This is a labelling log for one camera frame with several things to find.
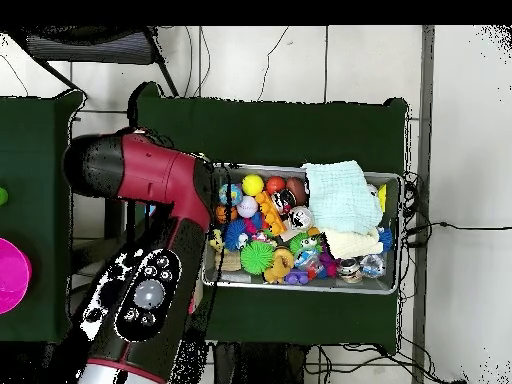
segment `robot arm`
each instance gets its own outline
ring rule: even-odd
[[[79,194],[157,205],[149,231],[110,261],[77,312],[92,342],[78,384],[167,384],[189,360],[200,375],[206,350],[183,331],[212,218],[209,164],[144,134],[114,134],[74,139],[64,173]]]

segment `light blue towel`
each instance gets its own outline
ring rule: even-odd
[[[309,181],[309,210],[315,227],[368,234],[379,225],[379,199],[368,189],[356,161],[303,165]]]

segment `pink bowl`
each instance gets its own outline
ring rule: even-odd
[[[27,256],[0,238],[0,314],[15,308],[27,292],[32,266]]]

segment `gray plastic bin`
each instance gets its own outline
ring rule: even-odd
[[[241,183],[247,174],[258,174],[265,181],[273,176],[283,178],[298,177],[305,180],[305,169],[285,168],[275,166],[258,165],[236,165],[230,167],[228,164],[223,167],[215,165],[214,178],[217,187],[227,183],[227,172],[229,172],[231,183]],[[236,272],[222,271],[218,278],[218,271],[215,268],[215,251],[209,244],[203,256],[201,275],[203,283],[213,285],[218,278],[218,286],[222,287],[245,287],[258,288],[265,290],[301,290],[301,291],[322,291],[322,292],[345,292],[362,294],[381,294],[387,295],[393,293],[400,280],[401,263],[401,237],[404,220],[403,204],[405,200],[404,181],[402,177],[396,174],[382,174],[374,172],[365,172],[366,181],[375,186],[386,184],[386,212],[381,221],[381,226],[391,228],[393,232],[393,249],[385,254],[386,256],[386,274],[377,279],[363,278],[359,283],[346,283],[341,279],[327,278],[325,280],[315,279],[303,286],[285,285],[285,284],[264,284],[263,278],[258,275],[251,275],[243,269]]]

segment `dark green table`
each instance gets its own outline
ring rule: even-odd
[[[54,99],[0,97],[0,237],[29,257],[27,294],[0,315],[0,341],[60,341],[69,269],[69,188],[61,172],[70,118],[83,101],[78,91]]]
[[[213,161],[300,166],[356,160],[364,171],[403,174],[407,104],[244,103],[167,99],[154,83],[134,96],[140,126]],[[209,305],[204,287],[198,314]],[[208,339],[238,342],[379,343],[394,353],[397,294],[305,293],[219,287]]]

